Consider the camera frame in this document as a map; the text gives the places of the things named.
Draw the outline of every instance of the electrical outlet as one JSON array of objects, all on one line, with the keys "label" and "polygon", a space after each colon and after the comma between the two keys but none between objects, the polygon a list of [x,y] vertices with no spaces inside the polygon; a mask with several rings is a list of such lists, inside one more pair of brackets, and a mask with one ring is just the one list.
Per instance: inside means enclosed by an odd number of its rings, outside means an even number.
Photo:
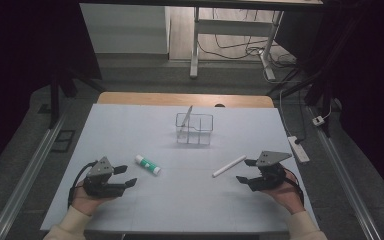
[{"label": "electrical outlet", "polygon": [[318,116],[316,118],[313,118],[313,124],[316,125],[316,126],[320,126],[324,123],[324,119],[322,118],[322,116]]}]

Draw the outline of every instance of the white marker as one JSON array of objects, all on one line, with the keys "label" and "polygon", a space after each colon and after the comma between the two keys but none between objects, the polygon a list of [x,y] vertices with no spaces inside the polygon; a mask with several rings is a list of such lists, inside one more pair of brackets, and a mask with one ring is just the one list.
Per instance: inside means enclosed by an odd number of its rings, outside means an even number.
[{"label": "white marker", "polygon": [[222,174],[223,172],[227,171],[229,168],[235,166],[236,164],[242,162],[245,159],[246,159],[246,155],[243,155],[243,156],[239,157],[235,161],[233,161],[233,162],[227,164],[226,166],[220,168],[219,170],[215,171],[213,173],[213,177],[217,177],[218,175]]}]

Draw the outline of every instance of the clear plastic box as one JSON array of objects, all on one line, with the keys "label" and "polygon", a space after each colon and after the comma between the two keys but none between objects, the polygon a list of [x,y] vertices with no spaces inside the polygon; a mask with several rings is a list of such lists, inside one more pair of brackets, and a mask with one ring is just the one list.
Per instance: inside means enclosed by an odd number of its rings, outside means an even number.
[{"label": "clear plastic box", "polygon": [[190,114],[189,119],[182,126],[186,113],[176,115],[177,142],[186,144],[208,145],[213,131],[213,115]]}]

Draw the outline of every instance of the white table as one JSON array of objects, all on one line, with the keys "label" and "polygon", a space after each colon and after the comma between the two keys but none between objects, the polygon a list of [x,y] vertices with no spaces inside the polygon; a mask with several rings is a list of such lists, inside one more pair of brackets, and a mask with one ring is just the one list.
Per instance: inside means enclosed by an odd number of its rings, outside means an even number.
[{"label": "white table", "polygon": [[[95,104],[72,159],[41,226],[49,230],[66,213],[68,190],[88,162],[107,156],[127,165],[112,183],[138,178],[121,198],[104,204],[88,230],[114,233],[245,233],[287,231],[289,213],[268,195],[252,192],[236,177],[259,170],[239,164],[217,178],[211,174],[241,155],[257,159],[262,150],[291,153],[277,109],[194,107],[214,116],[211,144],[176,143],[175,118],[183,106]],[[162,170],[153,175],[134,162],[137,154]],[[313,211],[294,158],[282,161],[302,184],[306,209]]]}]

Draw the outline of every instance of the black cable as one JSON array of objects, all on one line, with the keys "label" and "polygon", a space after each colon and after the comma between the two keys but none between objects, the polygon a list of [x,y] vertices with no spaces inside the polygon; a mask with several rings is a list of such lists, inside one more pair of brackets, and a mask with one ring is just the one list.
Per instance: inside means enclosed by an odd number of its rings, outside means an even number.
[{"label": "black cable", "polygon": [[304,137],[300,139],[297,138],[297,140],[295,140],[295,144],[299,144],[300,142],[307,139],[306,125],[304,122],[304,114],[302,113],[302,106],[301,106],[301,90],[298,91],[298,105],[299,105],[299,112],[301,114],[301,122],[302,122],[302,128],[304,130]]},{"label": "black cable", "polygon": [[295,175],[295,173],[293,173],[291,170],[289,170],[289,169],[287,169],[287,168],[283,168],[284,170],[286,170],[286,171],[288,171],[288,172],[290,172],[294,177],[295,177],[295,182],[293,182],[291,179],[289,179],[289,178],[287,178],[287,177],[285,177],[285,182],[287,182],[287,183],[289,183],[289,184],[291,184],[292,186],[294,186],[295,188],[296,188],[296,190],[297,190],[297,192],[298,192],[298,196],[299,196],[299,198],[300,198],[300,200],[301,200],[301,203],[302,203],[302,205],[304,206],[304,192],[302,191],[302,189],[301,189],[301,187],[300,187],[300,185],[299,185],[299,181],[298,181],[298,178],[297,178],[297,176]]},{"label": "black cable", "polygon": [[290,53],[285,53],[285,54],[279,55],[279,56],[277,57],[277,61],[280,62],[279,59],[280,59],[281,57],[284,57],[284,56],[287,56],[287,55],[292,55],[292,54],[290,54]]},{"label": "black cable", "polygon": [[[216,13],[216,9],[213,8],[213,19],[215,19],[215,15],[217,15],[217,13]],[[258,15],[258,10],[256,10],[256,12],[255,12],[254,22],[257,20],[257,15]],[[217,43],[217,46],[218,46],[219,48],[226,49],[226,48],[233,48],[233,47],[239,47],[239,46],[244,46],[244,45],[246,45],[245,52],[248,51],[247,49],[248,49],[248,46],[249,46],[250,44],[256,44],[256,43],[267,42],[267,40],[261,40],[261,41],[256,41],[256,42],[250,42],[250,41],[251,41],[251,38],[252,38],[252,36],[250,36],[249,39],[248,39],[248,42],[247,42],[247,43],[235,44],[235,45],[230,45],[230,46],[221,46],[220,43],[218,42],[217,34],[214,34],[214,38],[215,38],[216,43]]]},{"label": "black cable", "polygon": [[268,81],[267,80],[267,75],[266,75],[266,72],[263,71],[263,74],[265,74],[265,78],[266,80],[269,82],[269,83],[276,83],[277,85],[275,87],[273,87],[270,91],[268,91],[266,93],[267,96],[270,96],[272,94],[272,92],[274,92],[275,90],[281,88],[282,86],[284,86],[285,84],[289,83],[289,81],[291,81],[298,73],[301,72],[301,69],[300,68],[293,68],[291,69],[291,71],[289,71],[289,73],[282,79],[280,80],[279,82],[272,82],[272,81]]},{"label": "black cable", "polygon": [[240,56],[240,57],[227,57],[227,56],[224,56],[224,55],[221,55],[221,54],[218,54],[218,53],[205,51],[205,50],[201,47],[201,44],[199,43],[199,41],[198,41],[198,46],[199,46],[199,48],[200,48],[203,52],[205,52],[205,53],[213,54],[213,55],[216,55],[216,56],[219,56],[219,57],[222,57],[222,58],[227,58],[227,59],[232,59],[232,60],[246,58],[246,57],[248,57],[248,56],[250,55],[250,54],[246,54],[246,55],[244,55],[244,56]]},{"label": "black cable", "polygon": [[260,55],[260,50],[264,48],[259,48],[259,47],[247,47],[245,48],[245,53],[249,54],[251,56],[259,56]]},{"label": "black cable", "polygon": [[[258,10],[255,11],[254,22],[257,20],[257,15],[258,15]],[[251,38],[252,38],[252,36],[250,36],[249,39],[248,39],[248,43],[246,44],[246,47],[245,47],[245,53],[249,54],[249,55],[252,55],[252,56],[256,56],[258,54],[253,55],[252,52],[254,52],[254,51],[259,52],[261,50],[261,48],[257,48],[257,47],[250,48],[249,47],[249,43],[251,42]]]},{"label": "black cable", "polygon": [[282,57],[282,56],[286,56],[286,55],[291,55],[290,53],[286,53],[286,54],[282,54],[280,55],[279,57],[277,57],[277,60],[274,60],[273,59],[273,56],[271,55],[271,53],[269,53],[269,57],[270,57],[270,62],[277,68],[288,68],[288,67],[296,67],[297,64],[296,63],[282,63],[281,61],[279,61],[279,58]]},{"label": "black cable", "polygon": [[69,207],[71,206],[71,204],[73,203],[74,191],[76,190],[76,185],[77,185],[77,182],[79,181],[79,178],[82,176],[83,172],[84,172],[87,168],[95,166],[95,164],[96,164],[97,162],[98,162],[98,161],[88,163],[86,166],[84,166],[84,167],[82,168],[82,170],[80,170],[79,174],[77,174],[77,177],[76,177],[76,179],[75,179],[74,182],[73,182],[73,186],[71,186],[71,188],[70,188],[70,192],[68,193],[67,208],[69,208]]}]

